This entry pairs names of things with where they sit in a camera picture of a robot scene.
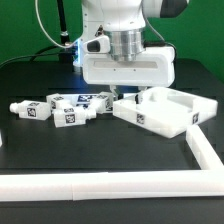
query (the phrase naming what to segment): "white container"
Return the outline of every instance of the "white container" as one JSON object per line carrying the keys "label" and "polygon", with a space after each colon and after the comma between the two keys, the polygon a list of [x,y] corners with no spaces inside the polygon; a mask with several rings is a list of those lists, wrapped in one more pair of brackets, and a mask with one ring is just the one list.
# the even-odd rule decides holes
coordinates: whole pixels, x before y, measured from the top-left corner
{"label": "white container", "polygon": [[101,92],[98,96],[90,100],[89,109],[94,109],[98,114],[112,112],[113,93]]}
{"label": "white container", "polygon": [[52,110],[61,109],[62,104],[71,105],[70,100],[65,99],[63,96],[61,96],[58,93],[49,95],[46,97],[46,99],[47,99],[47,103],[50,104]]}
{"label": "white container", "polygon": [[48,103],[24,100],[21,103],[10,105],[12,113],[19,114],[20,118],[46,120],[51,116],[50,105]]}
{"label": "white container", "polygon": [[167,138],[214,117],[217,112],[216,100],[169,88],[154,87],[141,94],[139,104],[136,95],[114,102],[113,115]]}
{"label": "white container", "polygon": [[83,107],[67,107],[54,112],[54,123],[57,128],[83,125],[86,119],[96,118],[96,111]]}

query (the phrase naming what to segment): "cable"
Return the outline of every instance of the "cable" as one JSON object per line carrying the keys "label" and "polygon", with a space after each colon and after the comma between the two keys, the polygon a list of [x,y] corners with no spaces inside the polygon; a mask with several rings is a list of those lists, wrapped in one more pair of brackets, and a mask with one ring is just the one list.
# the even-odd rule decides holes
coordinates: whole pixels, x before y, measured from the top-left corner
{"label": "cable", "polygon": [[143,18],[146,22],[146,25],[148,26],[148,28],[162,41],[165,42],[164,37],[152,26],[152,24],[149,22],[149,20],[146,18],[145,13],[144,13],[144,9],[143,9],[143,1],[142,1],[142,15]]}
{"label": "cable", "polygon": [[[49,46],[49,47],[45,47],[41,50],[39,50],[37,53],[35,53],[34,55],[38,55],[38,54],[42,54],[44,53],[45,51],[49,51],[49,50],[52,50],[52,49],[55,49],[55,48],[58,48],[57,46]],[[30,58],[30,61],[34,61],[36,59],[37,56],[33,56],[32,58]]]}
{"label": "cable", "polygon": [[66,42],[70,41],[70,38],[67,32],[63,0],[57,0],[57,5],[58,5],[59,21],[61,26],[61,43],[65,44]]}
{"label": "cable", "polygon": [[177,59],[177,48],[176,48],[176,46],[174,44],[172,44],[172,43],[169,43],[169,42],[165,42],[165,44],[168,45],[168,46],[173,47],[174,52],[175,52],[174,62],[176,62],[176,59]]}
{"label": "cable", "polygon": [[58,53],[49,53],[49,54],[35,54],[35,55],[25,55],[25,56],[20,56],[20,57],[15,57],[15,58],[11,58],[9,60],[6,60],[4,62],[2,62],[0,64],[0,69],[11,63],[12,61],[16,61],[16,60],[20,60],[20,59],[24,59],[24,58],[31,58],[31,57],[45,57],[45,56],[53,56],[53,55],[60,55],[60,54],[67,54],[66,52],[58,52]]}
{"label": "cable", "polygon": [[68,46],[63,46],[61,44],[58,44],[56,41],[54,41],[50,35],[47,33],[47,31],[44,29],[44,26],[42,24],[41,18],[40,18],[40,13],[39,13],[39,7],[38,7],[38,0],[35,0],[35,9],[36,9],[36,15],[37,15],[37,20],[39,22],[40,28],[42,29],[42,31],[44,32],[44,34],[46,35],[46,37],[56,46],[63,48],[63,49],[68,49],[73,47],[73,44],[70,44]]}

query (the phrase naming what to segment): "white plastic box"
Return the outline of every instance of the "white plastic box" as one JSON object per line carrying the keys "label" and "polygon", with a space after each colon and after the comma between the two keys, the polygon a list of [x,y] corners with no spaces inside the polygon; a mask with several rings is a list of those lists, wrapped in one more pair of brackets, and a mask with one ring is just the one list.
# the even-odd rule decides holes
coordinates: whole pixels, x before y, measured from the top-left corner
{"label": "white plastic box", "polygon": [[113,115],[167,138],[217,113],[218,102],[193,94],[154,87],[113,103]]}

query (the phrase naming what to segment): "white block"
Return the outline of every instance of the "white block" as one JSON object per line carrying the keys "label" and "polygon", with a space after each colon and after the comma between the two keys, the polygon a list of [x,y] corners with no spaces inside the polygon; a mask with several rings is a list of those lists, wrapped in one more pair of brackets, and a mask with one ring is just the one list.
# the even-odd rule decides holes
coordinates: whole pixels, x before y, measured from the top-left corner
{"label": "white block", "polygon": [[10,111],[19,114],[20,118],[46,120],[51,116],[50,105],[44,102],[24,100],[10,104]]}
{"label": "white block", "polygon": [[54,123],[57,128],[83,125],[87,119],[96,118],[96,111],[83,107],[65,107],[54,111]]}
{"label": "white block", "polygon": [[0,201],[192,196],[224,196],[224,172],[191,170],[0,176]]}
{"label": "white block", "polygon": [[63,105],[71,105],[71,101],[64,99],[60,94],[55,93],[46,97],[47,103],[50,104],[51,109],[61,109]]}
{"label": "white block", "polygon": [[99,114],[112,112],[113,93],[101,92],[98,96],[90,100],[88,108],[94,109]]}
{"label": "white block", "polygon": [[192,125],[188,127],[186,141],[190,146],[201,169],[224,169],[220,158],[217,156],[216,152],[214,151],[198,125]]}

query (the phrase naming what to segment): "white robot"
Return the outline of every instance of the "white robot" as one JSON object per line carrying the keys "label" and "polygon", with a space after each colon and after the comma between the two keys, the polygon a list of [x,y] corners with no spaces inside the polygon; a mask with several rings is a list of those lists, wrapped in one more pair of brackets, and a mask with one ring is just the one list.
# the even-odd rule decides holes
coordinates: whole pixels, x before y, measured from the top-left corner
{"label": "white robot", "polygon": [[172,46],[147,47],[147,17],[175,17],[189,0],[82,0],[83,34],[74,66],[88,84],[168,87],[174,81]]}

